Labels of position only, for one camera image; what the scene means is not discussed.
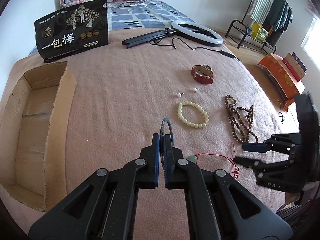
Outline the red strap wristwatch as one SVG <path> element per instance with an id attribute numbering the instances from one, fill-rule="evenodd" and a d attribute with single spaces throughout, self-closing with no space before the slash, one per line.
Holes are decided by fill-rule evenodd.
<path id="1" fill-rule="evenodd" d="M 213 71 L 209 65 L 194 65 L 191 75 L 195 81 L 203 85 L 211 85 L 214 81 Z"/>

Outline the black snack bag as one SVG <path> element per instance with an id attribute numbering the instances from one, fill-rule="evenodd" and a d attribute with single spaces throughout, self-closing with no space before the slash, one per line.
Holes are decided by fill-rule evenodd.
<path id="1" fill-rule="evenodd" d="M 45 63 L 109 44 L 107 0 L 52 12 L 34 22 L 37 51 Z"/>

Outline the blue plaid bed sheet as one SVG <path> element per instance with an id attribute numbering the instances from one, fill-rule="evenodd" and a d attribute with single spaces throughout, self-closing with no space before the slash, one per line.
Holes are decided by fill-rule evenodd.
<path id="1" fill-rule="evenodd" d="M 171 27 L 174 21 L 193 22 L 191 18 L 162 1 L 114 7 L 107 10 L 109 30 Z"/>

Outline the dark hanging clothes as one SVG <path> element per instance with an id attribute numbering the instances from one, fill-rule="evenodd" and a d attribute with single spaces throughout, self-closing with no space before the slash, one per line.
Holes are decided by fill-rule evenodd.
<path id="1" fill-rule="evenodd" d="M 263 28 L 268 31 L 267 43 L 275 47 L 292 21 L 293 12 L 288 2 L 286 0 L 273 0 L 271 9 L 263 22 Z"/>

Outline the orange gift box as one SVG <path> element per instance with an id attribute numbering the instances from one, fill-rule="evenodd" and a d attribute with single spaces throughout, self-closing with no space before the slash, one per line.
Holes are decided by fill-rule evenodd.
<path id="1" fill-rule="evenodd" d="M 278 85 L 284 99 L 283 110 L 288 111 L 289 106 L 294 103 L 295 96 L 304 92 L 305 86 L 302 81 L 297 81 L 295 76 L 285 64 L 284 58 L 277 54 L 269 53 L 262 58 L 257 66 L 267 70 Z"/>

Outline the striped hanging cloth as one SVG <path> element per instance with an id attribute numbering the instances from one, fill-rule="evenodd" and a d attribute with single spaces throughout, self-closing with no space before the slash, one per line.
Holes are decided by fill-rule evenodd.
<path id="1" fill-rule="evenodd" d="M 253 0 L 247 15 L 258 24 L 262 25 L 266 19 L 273 0 Z"/>

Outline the cardboard box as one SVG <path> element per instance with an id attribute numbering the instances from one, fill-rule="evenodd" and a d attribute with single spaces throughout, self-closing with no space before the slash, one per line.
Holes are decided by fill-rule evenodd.
<path id="1" fill-rule="evenodd" d="M 16 82 L 1 119 L 1 185 L 48 211 L 66 194 L 65 149 L 76 80 L 67 62 L 45 64 Z"/>

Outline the yellow box on rack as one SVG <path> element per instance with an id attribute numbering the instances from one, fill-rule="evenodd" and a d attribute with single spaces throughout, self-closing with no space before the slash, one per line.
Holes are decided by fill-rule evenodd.
<path id="1" fill-rule="evenodd" d="M 251 37 L 257 41 L 264 42 L 268 36 L 268 31 L 266 31 L 262 25 L 254 22 L 251 26 Z"/>

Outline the black clothes rack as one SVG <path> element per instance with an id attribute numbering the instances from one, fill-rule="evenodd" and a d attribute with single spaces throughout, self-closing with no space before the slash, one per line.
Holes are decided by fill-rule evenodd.
<path id="1" fill-rule="evenodd" d="M 225 37 L 256 51 L 275 53 L 277 43 L 293 21 L 287 0 L 251 0 L 241 20 L 233 20 Z"/>

